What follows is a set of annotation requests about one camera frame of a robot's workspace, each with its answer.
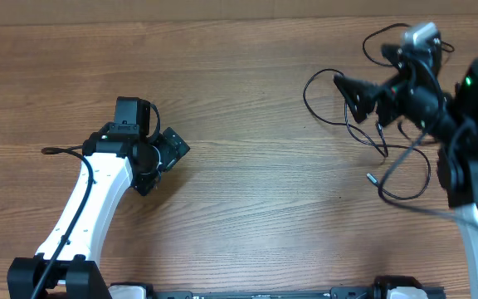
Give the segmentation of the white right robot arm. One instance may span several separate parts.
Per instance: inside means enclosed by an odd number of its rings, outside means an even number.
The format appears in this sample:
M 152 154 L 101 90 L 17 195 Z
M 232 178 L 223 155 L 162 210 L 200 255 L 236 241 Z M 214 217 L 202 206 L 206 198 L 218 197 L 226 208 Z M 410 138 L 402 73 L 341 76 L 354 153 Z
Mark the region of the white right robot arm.
M 471 296 L 478 298 L 478 57 L 450 95 L 437 81 L 441 53 L 432 49 L 383 46 L 398 74 L 382 85 L 337 75 L 334 84 L 352 115 L 362 122 L 376 112 L 382 126 L 403 116 L 439 141 L 437 175 L 450 212 L 432 211 L 457 223 L 468 263 Z

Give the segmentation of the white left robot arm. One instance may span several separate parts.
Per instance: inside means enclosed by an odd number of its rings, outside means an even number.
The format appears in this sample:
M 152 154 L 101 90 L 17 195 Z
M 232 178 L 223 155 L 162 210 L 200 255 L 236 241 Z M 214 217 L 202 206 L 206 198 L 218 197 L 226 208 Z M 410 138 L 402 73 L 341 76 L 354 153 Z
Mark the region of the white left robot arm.
M 153 298 L 152 286 L 137 282 L 107 285 L 100 273 L 105 237 L 127 189 L 148 195 L 162 175 L 190 150 L 172 128 L 151 130 L 157 107 L 120 96 L 113 121 L 82 145 L 46 147 L 43 154 L 70 154 L 81 161 L 68 202 L 33 257 L 17 257 L 7 272 L 12 298 L 48 298 L 65 287 L 64 298 Z

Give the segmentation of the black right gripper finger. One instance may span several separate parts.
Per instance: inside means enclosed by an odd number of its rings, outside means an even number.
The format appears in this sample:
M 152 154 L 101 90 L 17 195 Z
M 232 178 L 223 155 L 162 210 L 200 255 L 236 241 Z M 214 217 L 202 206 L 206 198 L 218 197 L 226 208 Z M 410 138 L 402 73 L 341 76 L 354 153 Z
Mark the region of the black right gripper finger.
M 399 45 L 383 44 L 381 46 L 381 54 L 390 63 L 391 66 L 403 65 L 403 49 Z
M 334 84 L 348 105 L 354 120 L 364 122 L 375 109 L 380 88 L 371 82 L 335 75 Z

